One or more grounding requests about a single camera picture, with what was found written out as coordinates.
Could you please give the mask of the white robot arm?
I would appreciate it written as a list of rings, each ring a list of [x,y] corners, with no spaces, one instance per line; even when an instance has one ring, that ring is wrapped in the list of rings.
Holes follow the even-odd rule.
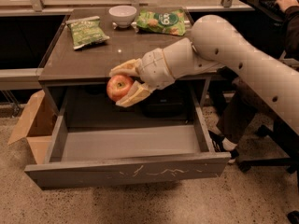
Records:
[[[139,77],[116,105],[128,107],[175,80],[223,64],[234,71],[283,121],[299,133],[299,72],[254,48],[227,20],[206,15],[189,38],[122,63],[110,75]]]

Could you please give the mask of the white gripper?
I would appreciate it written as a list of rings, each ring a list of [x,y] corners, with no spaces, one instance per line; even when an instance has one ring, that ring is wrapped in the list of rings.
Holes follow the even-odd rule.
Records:
[[[153,90],[162,90],[175,82],[162,49],[147,52],[141,59],[121,63],[109,72],[109,76],[126,75],[140,77],[143,84],[135,81],[128,93],[116,102],[117,106],[129,107],[148,98]]]

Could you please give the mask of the person's hand at laptop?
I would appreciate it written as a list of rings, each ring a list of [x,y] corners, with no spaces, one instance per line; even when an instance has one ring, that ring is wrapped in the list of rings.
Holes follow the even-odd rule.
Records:
[[[285,12],[290,7],[298,7],[298,0],[276,0],[276,4],[282,12]]]

